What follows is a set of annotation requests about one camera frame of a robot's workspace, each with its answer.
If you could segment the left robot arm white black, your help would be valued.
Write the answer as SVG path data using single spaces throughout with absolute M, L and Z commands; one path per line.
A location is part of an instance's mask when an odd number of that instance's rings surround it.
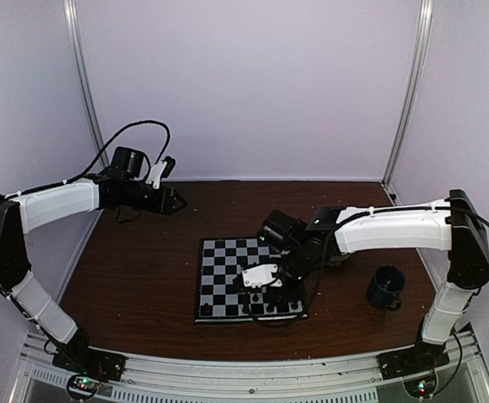
M 57 353 L 79 373 L 96 366 L 87 333 L 37 281 L 29 262 L 25 237 L 46 224 L 80 213 L 130 207 L 137 213 L 173 215 L 186 200 L 163 180 L 175 159 L 158 154 L 154 161 L 142 151 L 119 146 L 109 166 L 93 174 L 86 168 L 68 180 L 0 194 L 0 295 L 47 335 Z

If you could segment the black grey chessboard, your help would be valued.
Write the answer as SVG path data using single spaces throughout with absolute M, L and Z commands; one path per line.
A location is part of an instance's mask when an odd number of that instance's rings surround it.
M 241 270 L 264 264 L 270 258 L 281 257 L 271 246 L 256 238 L 203 238 L 199 241 L 195 319 L 199 323 L 290 320 L 292 314 L 280 315 L 266 311 L 265 287 L 244 288 L 240 284 Z M 260 295 L 260 303 L 250 301 L 252 294 Z M 213 315 L 203 317 L 201 306 L 213 306 Z M 250 314 L 242 312 L 243 305 Z

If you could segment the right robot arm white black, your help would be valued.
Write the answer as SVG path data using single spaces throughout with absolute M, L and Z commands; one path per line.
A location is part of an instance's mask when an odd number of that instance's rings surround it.
M 297 285 L 329 261 L 372 249 L 437 249 L 449 254 L 450 267 L 423 318 L 418 342 L 407 351 L 414 370 L 438 356 L 472 295 L 489 282 L 489 222 L 476 213 L 467 194 L 450 191 L 445 199 L 402 207 L 323 207 L 310 222 L 274 210 L 257 233 L 281 254 L 274 263 L 244 270 L 250 288 Z

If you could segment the black rook corner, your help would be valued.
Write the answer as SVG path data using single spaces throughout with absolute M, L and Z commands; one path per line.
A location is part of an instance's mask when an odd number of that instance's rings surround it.
M 211 317 L 213 315 L 213 306 L 208 303 L 204 303 L 201 306 L 200 313 L 203 317 Z

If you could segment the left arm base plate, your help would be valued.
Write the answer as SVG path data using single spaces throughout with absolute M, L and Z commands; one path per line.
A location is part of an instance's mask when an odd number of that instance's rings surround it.
M 52 364 L 71 372 L 87 374 L 103 382 L 120 381 L 126 364 L 126 358 L 119 353 L 110 353 L 88 348 L 80 353 L 72 350 L 58 352 Z

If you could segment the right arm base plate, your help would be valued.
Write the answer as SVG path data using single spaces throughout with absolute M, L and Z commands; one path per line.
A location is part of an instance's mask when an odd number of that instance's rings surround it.
M 444 346 L 426 343 L 381 353 L 376 359 L 384 380 L 430 371 L 450 362 Z

